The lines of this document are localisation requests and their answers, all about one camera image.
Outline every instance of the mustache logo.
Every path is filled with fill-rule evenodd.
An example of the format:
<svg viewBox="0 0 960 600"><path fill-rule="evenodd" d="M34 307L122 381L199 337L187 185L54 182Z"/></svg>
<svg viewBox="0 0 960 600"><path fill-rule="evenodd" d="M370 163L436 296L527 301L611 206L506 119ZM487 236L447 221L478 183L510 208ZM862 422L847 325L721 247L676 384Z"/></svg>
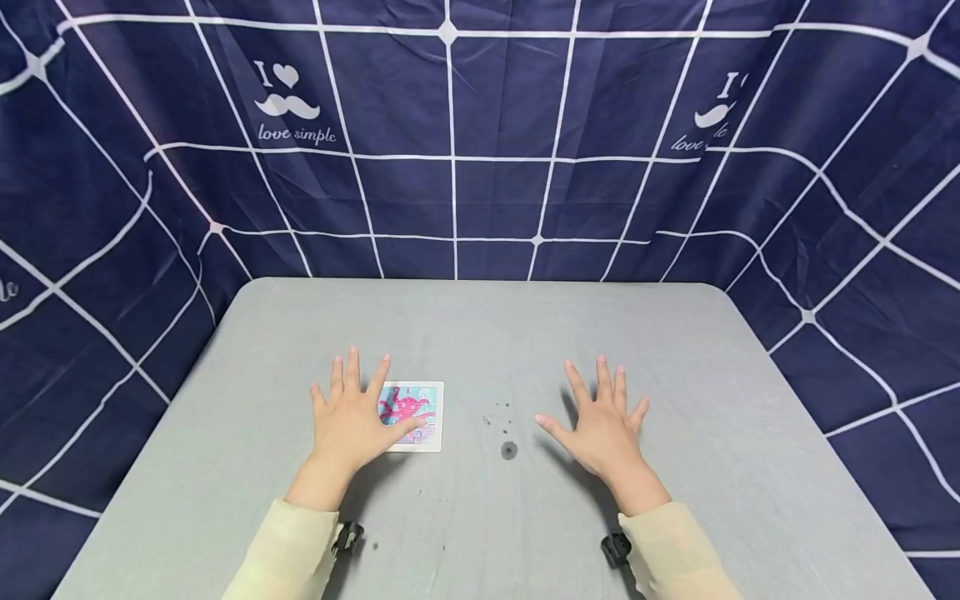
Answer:
<svg viewBox="0 0 960 600"><path fill-rule="evenodd" d="M270 94L264 102L253 101L254 104L272 117L278 117L293 112L301 119L316 119L320 115L320 107L311 107L298 96L284 98L278 94Z"/></svg>
<svg viewBox="0 0 960 600"><path fill-rule="evenodd" d="M693 113L693 122L697 124L697 127L704 130L708 127L713 127L720 121L723 121L727 117L727 113L733 108L733 104L727 105L717 105L707 111L706 114L700 114L699 112Z"/></svg>

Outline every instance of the heart symbol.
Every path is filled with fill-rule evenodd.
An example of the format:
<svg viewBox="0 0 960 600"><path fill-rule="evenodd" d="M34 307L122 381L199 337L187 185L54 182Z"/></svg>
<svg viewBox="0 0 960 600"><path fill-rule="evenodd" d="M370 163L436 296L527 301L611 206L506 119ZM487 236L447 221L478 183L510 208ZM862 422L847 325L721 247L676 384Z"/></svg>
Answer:
<svg viewBox="0 0 960 600"><path fill-rule="evenodd" d="M300 80L300 73L289 64L274 64L274 75L291 89Z"/></svg>

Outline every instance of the fabric backdrop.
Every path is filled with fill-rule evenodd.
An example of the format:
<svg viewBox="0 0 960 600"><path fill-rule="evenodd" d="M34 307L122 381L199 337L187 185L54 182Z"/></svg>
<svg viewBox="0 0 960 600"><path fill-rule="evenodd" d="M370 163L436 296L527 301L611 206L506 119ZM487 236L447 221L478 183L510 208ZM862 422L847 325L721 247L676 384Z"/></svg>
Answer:
<svg viewBox="0 0 960 600"><path fill-rule="evenodd" d="M960 598L954 0L0 2L0 597L247 281L726 290Z"/></svg>

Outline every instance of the right hand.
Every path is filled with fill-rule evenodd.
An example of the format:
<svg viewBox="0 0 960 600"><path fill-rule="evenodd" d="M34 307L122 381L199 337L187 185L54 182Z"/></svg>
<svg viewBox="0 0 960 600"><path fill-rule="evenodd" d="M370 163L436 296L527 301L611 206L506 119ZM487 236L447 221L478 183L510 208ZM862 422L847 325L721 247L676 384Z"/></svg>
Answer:
<svg viewBox="0 0 960 600"><path fill-rule="evenodd" d="M669 502L670 495L640 454L638 436L650 401L645 397L628 415L627 375L618 367L611 384L602 354L597 358L596 401L570 361L565 362L565 369L577 402L576 427L568 431L543 414L536 415L537 423L586 470L603 479L625 515L638 515Z"/></svg>

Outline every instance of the forearm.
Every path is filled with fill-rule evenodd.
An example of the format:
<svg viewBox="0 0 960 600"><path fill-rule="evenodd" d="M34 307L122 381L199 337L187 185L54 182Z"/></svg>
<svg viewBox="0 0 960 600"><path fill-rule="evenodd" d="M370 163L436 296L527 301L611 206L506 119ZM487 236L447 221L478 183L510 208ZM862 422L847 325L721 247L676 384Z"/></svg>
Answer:
<svg viewBox="0 0 960 600"><path fill-rule="evenodd" d="M342 461L311 455L300 467L284 500L311 511L336 512L352 478L352 469Z"/></svg>
<svg viewBox="0 0 960 600"><path fill-rule="evenodd" d="M638 456L605 473L603 480L620 512L626 516L647 513L671 500L660 478Z"/></svg>

